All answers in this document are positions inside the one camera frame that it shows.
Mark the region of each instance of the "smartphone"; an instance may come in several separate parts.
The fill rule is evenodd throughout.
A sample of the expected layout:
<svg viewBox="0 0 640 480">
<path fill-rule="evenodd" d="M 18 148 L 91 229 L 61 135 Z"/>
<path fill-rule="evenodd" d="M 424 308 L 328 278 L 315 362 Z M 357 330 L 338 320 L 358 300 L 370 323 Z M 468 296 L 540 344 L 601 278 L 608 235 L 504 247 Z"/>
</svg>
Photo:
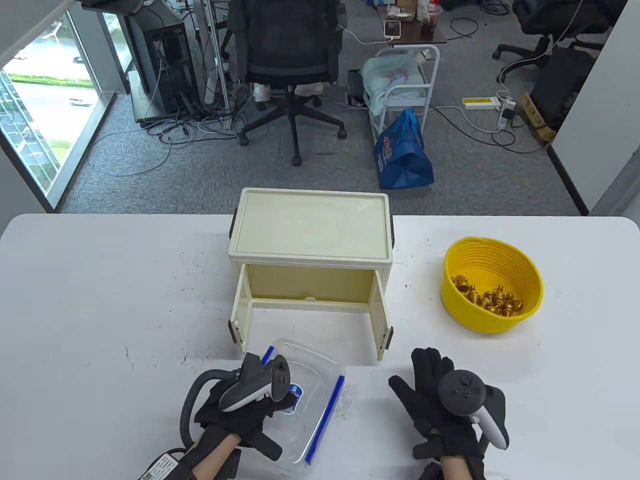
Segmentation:
<svg viewBox="0 0 640 480">
<path fill-rule="evenodd" d="M 390 40 L 400 38 L 400 25 L 398 20 L 385 20 L 385 38 Z"/>
</svg>

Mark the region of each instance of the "road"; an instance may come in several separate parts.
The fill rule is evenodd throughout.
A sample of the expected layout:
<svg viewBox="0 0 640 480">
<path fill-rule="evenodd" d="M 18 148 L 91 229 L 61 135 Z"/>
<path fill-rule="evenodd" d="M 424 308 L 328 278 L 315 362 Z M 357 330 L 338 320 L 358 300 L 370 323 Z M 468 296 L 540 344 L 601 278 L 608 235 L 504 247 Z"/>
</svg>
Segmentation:
<svg viewBox="0 0 640 480">
<path fill-rule="evenodd" d="M 126 45 L 116 45 L 118 57 L 126 57 Z M 71 40 L 56 42 L 53 38 L 36 38 L 20 51 L 23 60 L 14 58 L 4 67 L 8 74 L 41 75 L 55 78 L 87 79 L 89 72 L 82 63 L 74 63 L 80 56 L 76 43 Z"/>
<path fill-rule="evenodd" d="M 89 120 L 98 95 L 89 88 L 14 83 L 16 92 L 47 142 L 66 140 L 74 144 Z M 80 99 L 91 106 L 72 106 Z"/>
</svg>

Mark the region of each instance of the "window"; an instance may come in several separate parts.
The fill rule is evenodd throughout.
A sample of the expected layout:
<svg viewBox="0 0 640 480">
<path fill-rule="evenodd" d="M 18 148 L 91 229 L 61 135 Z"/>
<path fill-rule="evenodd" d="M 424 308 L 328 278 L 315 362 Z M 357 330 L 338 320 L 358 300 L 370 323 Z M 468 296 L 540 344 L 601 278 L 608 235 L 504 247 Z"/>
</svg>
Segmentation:
<svg viewBox="0 0 640 480">
<path fill-rule="evenodd" d="M 0 127 L 46 194 L 98 102 L 67 14 L 0 70 Z"/>
<path fill-rule="evenodd" d="M 109 35 L 111 35 L 113 45 L 116 47 L 116 53 L 118 54 L 118 60 L 120 60 L 122 70 L 126 72 L 131 62 L 131 52 L 129 51 L 127 40 L 122 32 L 120 20 L 115 13 L 103 13 L 103 15 L 104 21 L 107 23 L 107 28 L 109 29 Z"/>
</svg>

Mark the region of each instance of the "blue bag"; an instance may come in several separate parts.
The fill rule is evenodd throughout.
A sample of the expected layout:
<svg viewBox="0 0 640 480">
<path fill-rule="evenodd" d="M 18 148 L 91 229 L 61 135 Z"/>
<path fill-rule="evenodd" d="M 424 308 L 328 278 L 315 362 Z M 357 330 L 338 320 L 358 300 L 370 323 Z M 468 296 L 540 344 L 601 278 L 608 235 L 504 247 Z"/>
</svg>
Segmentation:
<svg viewBox="0 0 640 480">
<path fill-rule="evenodd" d="M 420 122 L 413 109 L 404 110 L 380 134 L 373 152 L 380 188 L 424 187 L 433 183 L 433 167 L 424 153 Z"/>
</svg>

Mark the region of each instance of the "cabinet door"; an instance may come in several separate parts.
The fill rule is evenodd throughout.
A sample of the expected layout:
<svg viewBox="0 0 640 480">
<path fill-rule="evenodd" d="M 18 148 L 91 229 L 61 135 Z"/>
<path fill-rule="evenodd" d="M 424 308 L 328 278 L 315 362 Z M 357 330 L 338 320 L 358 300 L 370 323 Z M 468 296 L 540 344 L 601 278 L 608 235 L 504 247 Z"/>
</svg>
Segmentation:
<svg viewBox="0 0 640 480">
<path fill-rule="evenodd" d="M 382 360 L 385 350 L 389 348 L 391 336 L 394 334 L 394 328 L 389 326 L 384 289 L 382 288 L 380 272 L 377 270 L 375 271 L 373 284 L 371 285 L 369 315 L 371 316 L 371 328 L 373 329 L 373 339 L 376 342 L 378 360 Z"/>
<path fill-rule="evenodd" d="M 246 276 L 246 265 L 240 267 L 240 279 L 236 290 L 234 309 L 231 311 L 230 330 L 237 343 L 246 351 L 246 341 L 249 336 L 249 322 L 251 321 L 252 297 L 249 279 Z"/>
</svg>

